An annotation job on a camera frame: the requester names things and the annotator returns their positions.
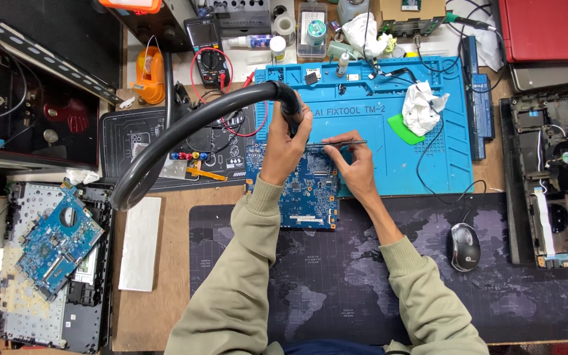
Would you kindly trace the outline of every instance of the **white foam block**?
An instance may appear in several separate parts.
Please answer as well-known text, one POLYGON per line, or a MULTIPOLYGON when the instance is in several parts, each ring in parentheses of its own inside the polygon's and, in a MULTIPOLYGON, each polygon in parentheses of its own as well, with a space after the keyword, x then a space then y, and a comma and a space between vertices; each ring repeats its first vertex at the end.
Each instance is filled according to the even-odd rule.
POLYGON ((162 199, 144 197, 126 215, 118 288, 152 291, 162 199))

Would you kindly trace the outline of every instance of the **blue silicone repair mat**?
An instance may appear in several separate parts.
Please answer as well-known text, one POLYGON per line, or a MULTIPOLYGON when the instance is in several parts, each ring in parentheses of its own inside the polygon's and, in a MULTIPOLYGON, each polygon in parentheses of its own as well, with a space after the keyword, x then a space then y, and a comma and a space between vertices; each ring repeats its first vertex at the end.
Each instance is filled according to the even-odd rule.
MULTIPOLYGON (((378 62, 385 73, 405 67, 411 69, 418 80, 429 82, 434 95, 450 94, 446 108, 442 111, 444 131, 427 151, 420 165, 420 175, 436 193, 461 193, 473 182, 462 71, 459 61, 453 64, 455 58, 425 57, 430 68, 452 66, 448 70, 450 73, 431 72, 422 66, 418 58, 381 59, 378 62)), ((393 132, 387 119, 402 112, 406 89, 410 84, 380 75, 370 80, 367 76, 372 71, 372 67, 362 60, 351 61, 346 75, 339 78, 336 76, 336 62, 312 62, 267 66, 266 69, 256 70, 255 80, 256 83, 280 80, 300 93, 302 100, 314 113, 311 142, 359 130, 374 154, 374 177, 381 195, 430 193, 418 180, 415 167, 424 148, 439 132, 441 123, 427 133, 426 139, 421 143, 409 145, 402 141, 393 132), (319 81, 306 85, 304 77, 308 70, 313 69, 319 69, 319 81)), ((412 81, 407 73, 400 74, 399 77, 412 81)), ((263 115, 264 104, 257 104, 257 124, 261 122, 263 115)), ((271 117, 272 102, 269 102, 267 123, 271 117)), ((258 133, 256 141, 266 141, 266 130, 258 133)), ((341 183, 338 196, 351 196, 344 182, 341 183)))

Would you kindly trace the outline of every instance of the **digital multimeter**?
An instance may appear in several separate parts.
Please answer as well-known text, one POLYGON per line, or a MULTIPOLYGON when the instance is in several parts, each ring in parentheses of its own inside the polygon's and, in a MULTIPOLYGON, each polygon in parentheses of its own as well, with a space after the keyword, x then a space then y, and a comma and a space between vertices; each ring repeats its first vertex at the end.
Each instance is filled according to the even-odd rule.
MULTIPOLYGON (((187 36, 196 54, 203 48, 214 48, 223 51, 223 42, 220 39, 220 26, 216 18, 191 18, 184 20, 183 25, 187 36)), ((196 58, 198 71, 204 85, 220 87, 220 75, 225 73, 225 83, 229 84, 228 63, 225 56, 212 50, 204 50, 196 58)))

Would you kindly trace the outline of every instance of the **fume extractor hose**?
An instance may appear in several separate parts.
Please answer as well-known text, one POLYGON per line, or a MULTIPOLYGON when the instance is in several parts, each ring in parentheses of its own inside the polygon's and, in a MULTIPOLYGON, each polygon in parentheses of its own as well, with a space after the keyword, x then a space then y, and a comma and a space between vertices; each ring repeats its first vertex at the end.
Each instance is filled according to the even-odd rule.
MULTIPOLYGON (((166 86, 170 83, 170 87, 172 87, 172 74, 169 78, 167 75, 165 81, 166 86)), ((172 109, 169 109, 173 106, 173 102, 170 102, 169 106, 171 98, 174 98, 174 91, 170 95, 166 91, 167 125, 170 124, 169 117, 172 117, 172 109)), ((111 195, 113 208, 118 211, 126 211, 144 198, 159 176, 167 154, 178 142, 185 140, 220 117, 262 101, 281 102, 281 110, 288 122, 291 134, 295 134, 296 127, 303 118, 301 115, 302 106, 295 91, 290 86, 282 82, 270 81, 230 92, 167 127, 153 143, 150 143, 139 153, 115 185, 111 195)))

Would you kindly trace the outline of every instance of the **green plastic pry tool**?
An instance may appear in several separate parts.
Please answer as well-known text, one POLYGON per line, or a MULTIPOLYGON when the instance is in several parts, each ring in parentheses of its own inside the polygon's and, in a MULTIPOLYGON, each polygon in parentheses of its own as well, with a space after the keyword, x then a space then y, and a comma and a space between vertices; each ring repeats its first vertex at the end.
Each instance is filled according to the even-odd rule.
POLYGON ((394 130, 403 141, 406 141, 407 144, 414 145, 415 143, 424 141, 424 136, 418 137, 414 132, 409 130, 409 127, 407 127, 403 121, 402 114, 387 118, 387 123, 390 124, 391 129, 394 130))

